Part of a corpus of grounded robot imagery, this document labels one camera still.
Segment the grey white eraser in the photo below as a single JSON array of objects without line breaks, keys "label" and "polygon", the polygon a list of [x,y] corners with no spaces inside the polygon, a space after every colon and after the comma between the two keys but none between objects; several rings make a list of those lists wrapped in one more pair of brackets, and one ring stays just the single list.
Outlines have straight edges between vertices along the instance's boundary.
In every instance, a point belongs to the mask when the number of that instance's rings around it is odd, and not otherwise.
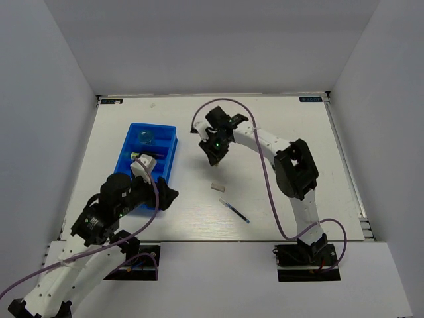
[{"label": "grey white eraser", "polygon": [[215,191],[219,191],[221,193],[224,193],[225,190],[226,190],[225,186],[219,185],[219,184],[216,184],[216,183],[211,184],[211,189],[213,189]]}]

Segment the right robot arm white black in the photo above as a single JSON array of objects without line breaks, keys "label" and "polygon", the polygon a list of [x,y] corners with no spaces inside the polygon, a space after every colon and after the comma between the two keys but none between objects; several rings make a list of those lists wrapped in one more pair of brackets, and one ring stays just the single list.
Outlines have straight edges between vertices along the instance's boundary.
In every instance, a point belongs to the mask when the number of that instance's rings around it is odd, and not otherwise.
[{"label": "right robot arm white black", "polygon": [[315,190],[319,176],[307,143],[298,139],[286,141],[259,128],[254,119],[236,114],[229,116],[220,106],[210,110],[204,121],[193,121],[191,132],[197,133],[199,146],[209,164],[218,164],[229,150],[230,143],[245,146],[271,163],[279,190],[289,198],[297,235],[300,258],[314,264],[323,256],[327,235],[319,223]]}]

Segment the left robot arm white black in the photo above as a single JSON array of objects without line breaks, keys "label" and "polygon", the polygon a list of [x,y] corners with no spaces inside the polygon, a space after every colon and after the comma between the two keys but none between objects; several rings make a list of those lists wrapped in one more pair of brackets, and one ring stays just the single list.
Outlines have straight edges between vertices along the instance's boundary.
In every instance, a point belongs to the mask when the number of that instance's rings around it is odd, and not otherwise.
[{"label": "left robot arm white black", "polygon": [[119,228],[120,220],[141,205],[164,211],[178,195],[162,177],[154,182],[150,174],[134,178],[111,174],[71,227],[57,262],[39,270],[42,277],[37,285],[23,298],[14,299],[9,313],[13,317],[71,317],[101,280],[149,255],[140,249],[135,234]]}]

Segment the blue plastic compartment tray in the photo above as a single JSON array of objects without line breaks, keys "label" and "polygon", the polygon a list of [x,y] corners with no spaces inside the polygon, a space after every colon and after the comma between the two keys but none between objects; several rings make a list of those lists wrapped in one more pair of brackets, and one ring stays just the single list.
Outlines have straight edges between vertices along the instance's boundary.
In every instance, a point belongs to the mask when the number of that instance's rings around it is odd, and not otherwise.
[{"label": "blue plastic compartment tray", "polygon": [[[145,129],[151,130],[154,133],[153,144],[141,144],[138,141],[139,132]],[[150,179],[144,179],[146,182],[153,185],[154,191],[156,192],[156,203],[159,203],[158,208],[164,211],[171,206],[179,195],[178,191],[168,186],[177,143],[175,126],[132,123],[124,139],[114,174],[127,174],[132,179],[136,177],[130,169],[130,165],[133,162],[133,160],[130,159],[130,154],[132,152],[146,155],[148,155],[148,153],[166,155],[165,158],[155,158],[157,163],[152,173],[149,174]]]}]

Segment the blue transparent tape roll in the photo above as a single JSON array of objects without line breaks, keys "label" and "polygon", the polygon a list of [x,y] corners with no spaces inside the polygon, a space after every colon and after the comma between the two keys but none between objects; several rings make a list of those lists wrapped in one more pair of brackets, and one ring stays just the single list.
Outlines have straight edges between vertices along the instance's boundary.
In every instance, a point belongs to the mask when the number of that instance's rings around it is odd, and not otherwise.
[{"label": "blue transparent tape roll", "polygon": [[154,133],[151,130],[142,130],[138,134],[138,141],[141,144],[153,144],[154,143]]}]

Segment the blue ink pen refill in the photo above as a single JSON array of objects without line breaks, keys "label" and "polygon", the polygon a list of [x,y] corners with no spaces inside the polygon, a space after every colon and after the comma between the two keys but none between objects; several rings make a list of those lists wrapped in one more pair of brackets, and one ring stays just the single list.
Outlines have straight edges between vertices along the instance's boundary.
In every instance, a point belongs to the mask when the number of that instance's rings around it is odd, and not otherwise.
[{"label": "blue ink pen refill", "polygon": [[227,208],[230,209],[233,213],[238,215],[244,222],[250,223],[250,220],[245,217],[240,211],[238,211],[234,206],[232,206],[229,202],[225,201],[223,198],[219,198],[219,201]]}]

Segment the right table corner label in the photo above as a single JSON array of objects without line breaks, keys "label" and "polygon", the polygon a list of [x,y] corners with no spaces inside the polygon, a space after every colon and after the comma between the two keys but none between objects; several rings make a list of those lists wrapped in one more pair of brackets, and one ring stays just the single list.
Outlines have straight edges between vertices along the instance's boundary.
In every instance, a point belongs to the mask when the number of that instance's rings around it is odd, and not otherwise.
[{"label": "right table corner label", "polygon": [[323,99],[322,97],[316,97],[316,96],[302,96],[302,97],[299,97],[299,101],[301,103],[322,103]]}]

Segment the table corner label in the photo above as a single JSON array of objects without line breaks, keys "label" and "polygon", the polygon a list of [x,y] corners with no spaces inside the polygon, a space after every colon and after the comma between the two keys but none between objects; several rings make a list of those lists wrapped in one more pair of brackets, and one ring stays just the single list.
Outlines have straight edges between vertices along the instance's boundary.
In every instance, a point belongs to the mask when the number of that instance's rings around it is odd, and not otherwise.
[{"label": "table corner label", "polygon": [[123,99],[101,99],[101,105],[120,105],[123,103]]},{"label": "table corner label", "polygon": [[316,96],[302,96],[302,97],[299,97],[299,101],[301,103],[322,103],[323,99],[322,97],[316,97]]}]

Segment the left table corner label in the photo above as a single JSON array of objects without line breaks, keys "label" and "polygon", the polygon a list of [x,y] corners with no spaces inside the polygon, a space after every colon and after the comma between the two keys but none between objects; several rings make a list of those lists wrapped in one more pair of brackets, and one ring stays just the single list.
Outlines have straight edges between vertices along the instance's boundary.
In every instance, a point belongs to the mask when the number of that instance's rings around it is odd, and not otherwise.
[{"label": "left table corner label", "polygon": [[123,103],[123,99],[101,99],[101,105],[120,105]]}]

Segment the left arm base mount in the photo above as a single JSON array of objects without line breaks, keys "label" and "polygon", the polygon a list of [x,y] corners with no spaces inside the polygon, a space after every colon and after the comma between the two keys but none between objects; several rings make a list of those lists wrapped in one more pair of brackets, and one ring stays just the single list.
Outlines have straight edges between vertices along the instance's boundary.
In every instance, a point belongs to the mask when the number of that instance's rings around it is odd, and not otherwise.
[{"label": "left arm base mount", "polygon": [[119,269],[107,275],[105,281],[153,282],[158,280],[160,252],[159,244],[142,244],[139,247],[142,256],[126,262]]}]

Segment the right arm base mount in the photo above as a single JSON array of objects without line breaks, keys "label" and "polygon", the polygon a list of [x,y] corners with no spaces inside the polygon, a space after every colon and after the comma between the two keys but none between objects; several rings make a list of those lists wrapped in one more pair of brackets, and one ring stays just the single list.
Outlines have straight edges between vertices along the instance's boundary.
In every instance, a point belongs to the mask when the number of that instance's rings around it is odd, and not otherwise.
[{"label": "right arm base mount", "polygon": [[304,256],[298,245],[275,245],[272,250],[277,265],[279,282],[335,282],[341,281],[336,265],[337,255],[333,244],[328,244],[315,258]]}]

